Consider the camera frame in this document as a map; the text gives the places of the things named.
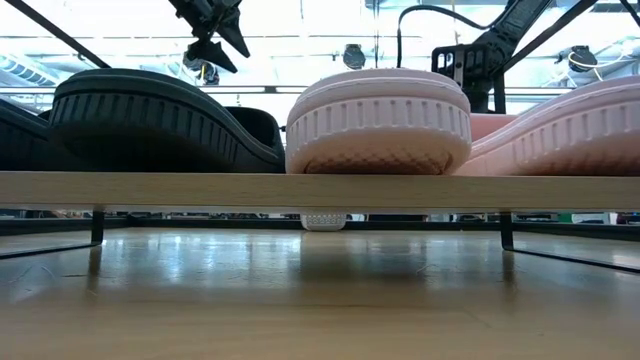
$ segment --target metal rod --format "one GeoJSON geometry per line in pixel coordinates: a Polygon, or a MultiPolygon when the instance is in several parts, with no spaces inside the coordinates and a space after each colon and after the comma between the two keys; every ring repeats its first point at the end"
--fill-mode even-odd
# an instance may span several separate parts
{"type": "Polygon", "coordinates": [[[88,244],[82,244],[82,245],[65,245],[65,246],[56,246],[56,247],[36,249],[36,250],[15,251],[10,253],[0,254],[0,260],[12,259],[12,258],[23,257],[23,256],[48,254],[48,253],[58,252],[58,251],[84,249],[84,248],[93,247],[96,245],[99,245],[99,244],[88,243],[88,244]]]}
{"type": "Polygon", "coordinates": [[[511,213],[500,213],[500,239],[502,240],[502,249],[513,249],[513,222],[511,213]]]}
{"type": "Polygon", "coordinates": [[[620,3],[622,4],[622,6],[624,6],[625,9],[627,9],[629,14],[631,14],[631,17],[633,18],[633,21],[635,21],[636,24],[638,24],[638,26],[640,26],[640,17],[638,17],[637,10],[634,9],[633,6],[631,6],[631,4],[629,4],[629,2],[627,0],[620,0],[620,3]]]}
{"type": "Polygon", "coordinates": [[[80,55],[86,57],[89,61],[96,64],[96,66],[100,68],[110,68],[110,66],[102,61],[96,54],[92,53],[89,49],[82,46],[76,39],[69,36],[67,33],[62,31],[59,27],[57,27],[54,23],[49,21],[46,17],[42,16],[39,12],[37,12],[34,8],[27,5],[22,0],[6,0],[11,6],[16,8],[16,10],[20,11],[24,15],[26,15],[29,19],[35,21],[38,25],[42,26],[45,30],[53,34],[58,39],[62,40],[65,44],[69,45],[73,50],[77,51],[80,55]]]}
{"type": "Polygon", "coordinates": [[[553,35],[555,35],[560,30],[564,29],[573,19],[578,17],[580,14],[585,12],[591,6],[593,6],[597,0],[581,0],[574,7],[569,9],[566,13],[564,13],[553,25],[549,26],[545,31],[540,33],[533,41],[527,44],[522,50],[520,50],[517,54],[515,54],[509,61],[507,61],[502,68],[496,70],[496,73],[506,73],[509,69],[511,69],[515,64],[517,64],[520,60],[527,57],[531,54],[535,49],[537,49],[540,45],[542,45],[545,41],[549,40],[553,35]]]}
{"type": "Polygon", "coordinates": [[[102,244],[104,239],[104,212],[94,211],[91,220],[91,243],[94,245],[102,244]]]}
{"type": "Polygon", "coordinates": [[[496,76],[493,80],[493,106],[497,114],[507,113],[507,98],[504,93],[504,74],[496,76]]]}
{"type": "Polygon", "coordinates": [[[546,258],[549,258],[549,259],[564,260],[564,261],[570,261],[570,262],[579,263],[579,264],[593,265],[593,266],[599,266],[599,267],[603,267],[603,268],[607,268],[607,269],[613,269],[613,270],[619,270],[619,271],[627,271],[627,272],[640,274],[640,269],[638,269],[638,268],[621,266],[621,265],[616,265],[616,264],[612,264],[612,263],[605,263],[605,262],[600,262],[600,261],[595,261],[595,260],[587,260],[587,259],[580,259],[580,258],[572,258],[572,257],[568,257],[568,256],[549,254],[549,253],[539,252],[539,251],[519,250],[519,249],[513,249],[513,248],[505,249],[505,250],[506,251],[512,251],[512,252],[515,252],[515,253],[541,256],[541,257],[546,257],[546,258]]]}

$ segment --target wooden floor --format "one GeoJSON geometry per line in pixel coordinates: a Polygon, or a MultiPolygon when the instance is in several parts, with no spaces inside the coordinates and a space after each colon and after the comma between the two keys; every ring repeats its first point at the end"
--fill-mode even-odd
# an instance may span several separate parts
{"type": "MultiPolygon", "coordinates": [[[[640,267],[640,243],[516,242],[640,267]]],[[[0,261],[0,319],[3,360],[637,360],[640,276],[503,253],[492,232],[121,229],[0,261]]]]}

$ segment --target light pink shoe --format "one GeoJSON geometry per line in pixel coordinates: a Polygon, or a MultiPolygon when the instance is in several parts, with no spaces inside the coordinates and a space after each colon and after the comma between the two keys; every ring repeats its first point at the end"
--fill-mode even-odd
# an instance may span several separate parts
{"type": "Polygon", "coordinates": [[[517,118],[517,115],[471,114],[471,141],[491,135],[517,118]]]}
{"type": "Polygon", "coordinates": [[[475,141],[456,174],[640,174],[640,76],[591,84],[536,106],[475,141]]]}
{"type": "Polygon", "coordinates": [[[456,83],[408,69],[347,72],[298,98],[287,173],[450,174],[469,155],[470,106],[456,83]]]}

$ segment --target black cable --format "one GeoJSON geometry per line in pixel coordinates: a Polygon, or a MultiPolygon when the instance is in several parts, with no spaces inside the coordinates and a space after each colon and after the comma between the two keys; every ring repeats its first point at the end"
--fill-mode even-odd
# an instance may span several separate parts
{"type": "Polygon", "coordinates": [[[24,1],[21,0],[7,0],[7,2],[16,8],[16,10],[20,11],[24,15],[26,15],[29,19],[33,20],[38,25],[42,26],[45,30],[53,34],[58,39],[62,40],[65,44],[69,45],[73,50],[77,51],[78,54],[86,57],[92,63],[96,64],[100,68],[109,68],[110,66],[100,59],[96,54],[92,53],[89,49],[82,46],[76,39],[67,35],[62,29],[57,27],[51,21],[49,21],[46,17],[42,16],[39,12],[33,9],[31,6],[27,5],[24,1]]]}
{"type": "Polygon", "coordinates": [[[493,25],[495,25],[498,21],[500,21],[505,14],[507,13],[507,11],[510,9],[510,3],[507,3],[507,6],[505,7],[504,11],[495,19],[493,20],[489,25],[480,25],[476,22],[473,22],[471,20],[469,20],[468,18],[445,8],[441,8],[439,6],[434,6],[434,5],[414,5],[414,6],[410,6],[406,9],[404,9],[404,11],[402,11],[400,13],[400,17],[398,18],[398,33],[396,35],[397,41],[398,41],[398,63],[397,63],[397,67],[401,67],[402,64],[402,31],[400,30],[400,25],[402,24],[402,19],[405,17],[405,15],[407,15],[410,12],[413,11],[417,11],[417,10],[429,10],[429,11],[435,11],[437,13],[443,14],[443,15],[447,15],[447,16],[451,16],[452,18],[456,19],[456,20],[460,20],[461,22],[465,23],[466,25],[469,25],[473,28],[476,28],[478,30],[486,30],[490,27],[492,27],[493,25]]]}
{"type": "Polygon", "coordinates": [[[624,6],[625,9],[627,9],[629,14],[631,14],[631,17],[636,21],[636,24],[640,26],[640,17],[638,16],[638,11],[634,9],[627,0],[620,0],[620,3],[622,4],[622,6],[624,6]]]}

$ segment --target ceiling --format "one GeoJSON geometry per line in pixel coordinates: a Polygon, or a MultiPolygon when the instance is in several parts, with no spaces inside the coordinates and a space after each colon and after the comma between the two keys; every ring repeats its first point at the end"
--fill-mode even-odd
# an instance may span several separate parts
{"type": "MultiPolygon", "coordinates": [[[[168,1],[26,2],[112,67],[152,70],[199,84],[195,74],[181,66],[182,54],[193,41],[191,29],[175,17],[175,9],[168,1]]],[[[520,47],[551,25],[574,2],[556,0],[520,47]]],[[[380,35],[378,67],[394,67],[398,16],[403,9],[417,3],[446,7],[454,3],[456,12],[477,23],[488,24],[502,12],[506,1],[387,0],[382,1],[376,20],[371,10],[372,0],[244,0],[240,5],[240,26],[252,56],[245,59],[230,46],[223,45],[239,72],[221,71],[220,85],[306,86],[347,70],[341,58],[347,44],[362,45],[367,56],[365,68],[375,67],[376,32],[380,35]]],[[[591,10],[512,68],[506,74],[507,87],[580,86],[598,81],[592,71],[574,74],[568,71],[566,62],[554,64],[561,51],[574,45],[589,45],[600,63],[610,62],[600,69],[605,78],[637,73],[640,29],[631,16],[622,11],[616,1],[601,1],[591,10]]],[[[403,66],[425,70],[430,68],[430,54],[435,47],[454,45],[456,34],[460,43],[471,43],[481,33],[449,17],[425,11],[408,15],[402,31],[403,66]]],[[[3,59],[12,59],[40,76],[25,80],[0,70],[3,87],[55,86],[73,73],[95,67],[13,7],[0,2],[0,68],[3,59]]],[[[235,95],[225,96],[239,101],[235,95]]]]}

